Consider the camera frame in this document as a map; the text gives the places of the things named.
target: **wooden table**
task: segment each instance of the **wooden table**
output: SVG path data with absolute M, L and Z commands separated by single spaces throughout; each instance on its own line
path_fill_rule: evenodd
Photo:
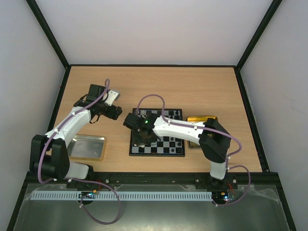
M 119 90 L 114 104 L 122 107 L 118 120 L 101 116 L 96 124 L 87 124 L 82 135 L 103 136 L 106 139 L 101 162 L 83 161 L 95 171 L 105 172 L 209 172 L 210 162 L 201 150 L 190 150 L 185 143 L 185 157 L 129 156 L 130 130 L 123 121 L 139 100 L 150 93 L 161 95 L 166 108 L 181 108 L 187 116 L 218 117 L 220 124 L 243 144 L 243 150 L 232 156 L 229 166 L 244 165 L 252 172 L 261 172 L 254 140 L 248 124 L 241 94 L 231 67 L 107 67 L 73 66 L 66 84 L 56 119 L 59 124 L 73 104 L 89 90 L 91 83 L 104 85 L 110 79 L 110 89 Z M 141 107 L 160 108 L 156 97 L 143 101 Z M 238 148 L 231 142 L 230 151 Z M 230 172 L 245 171 L 233 169 Z

